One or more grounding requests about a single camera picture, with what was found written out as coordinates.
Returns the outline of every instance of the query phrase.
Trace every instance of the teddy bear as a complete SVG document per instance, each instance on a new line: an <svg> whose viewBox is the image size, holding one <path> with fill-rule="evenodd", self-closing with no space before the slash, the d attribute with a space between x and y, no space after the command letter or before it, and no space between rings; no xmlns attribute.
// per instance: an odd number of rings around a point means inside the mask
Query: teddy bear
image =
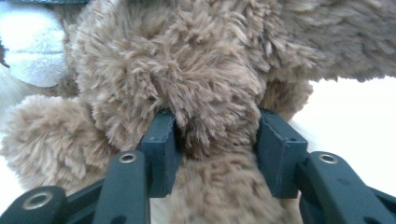
<svg viewBox="0 0 396 224"><path fill-rule="evenodd" d="M168 108L183 152L171 223L291 223L252 151L259 106L291 119L311 80L394 76L395 9L385 0L93 0L65 23L76 97L27 97L0 153L27 189L74 192L103 178Z"/></svg>

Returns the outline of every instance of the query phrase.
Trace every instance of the brown plush toy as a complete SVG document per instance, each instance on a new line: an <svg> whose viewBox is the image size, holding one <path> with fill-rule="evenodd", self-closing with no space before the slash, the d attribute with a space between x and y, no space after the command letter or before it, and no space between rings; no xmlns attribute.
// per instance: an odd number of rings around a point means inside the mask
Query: brown plush toy
<svg viewBox="0 0 396 224"><path fill-rule="evenodd" d="M26 188L73 192L169 108L184 153L171 223L290 223L252 152L258 106L291 119L310 80L392 75L395 11L389 0L91 1L66 24L78 96L27 97L1 154Z"/></svg>

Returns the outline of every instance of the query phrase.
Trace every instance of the fluffy fur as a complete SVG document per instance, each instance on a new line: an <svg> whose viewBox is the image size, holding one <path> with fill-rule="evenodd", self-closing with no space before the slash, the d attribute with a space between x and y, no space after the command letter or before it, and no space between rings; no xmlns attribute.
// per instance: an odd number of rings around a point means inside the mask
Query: fluffy fur
<svg viewBox="0 0 396 224"><path fill-rule="evenodd" d="M392 55L380 46L395 45L394 29L337 32L351 21L360 28L395 24L392 7L373 0L92 1L66 28L79 97L28 98L8 123L1 153L28 188L77 189L103 175L114 153L135 148L167 107L185 155L172 223L288 223L252 152L257 105L290 119L312 92L309 80L366 80L391 71L390 60L375 63ZM362 8L370 11L361 15ZM372 39L370 48L356 46Z"/></svg>

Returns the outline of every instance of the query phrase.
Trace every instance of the brown fur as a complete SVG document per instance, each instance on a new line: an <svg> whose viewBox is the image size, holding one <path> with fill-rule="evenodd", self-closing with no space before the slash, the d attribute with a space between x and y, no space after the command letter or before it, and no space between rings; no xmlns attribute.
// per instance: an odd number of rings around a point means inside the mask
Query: brown fur
<svg viewBox="0 0 396 224"><path fill-rule="evenodd" d="M395 45L386 33L392 30L355 29L339 38L336 31L350 28L345 20L367 23L360 10L370 10L373 29L387 16L394 24L393 16L374 0L360 7L330 0L143 2L92 1L66 26L79 97L34 96L16 108L1 151L11 168L28 188L80 188L103 176L114 153L135 148L155 113L168 107L185 155L172 223L290 222L288 205L271 197L255 165L257 105L290 119L312 93L309 80L381 77L394 68L388 59L375 64L384 55L379 49L393 55L380 48ZM341 40L356 38L370 48L341 48ZM376 45L367 45L373 39ZM354 55L364 64L347 66Z"/></svg>

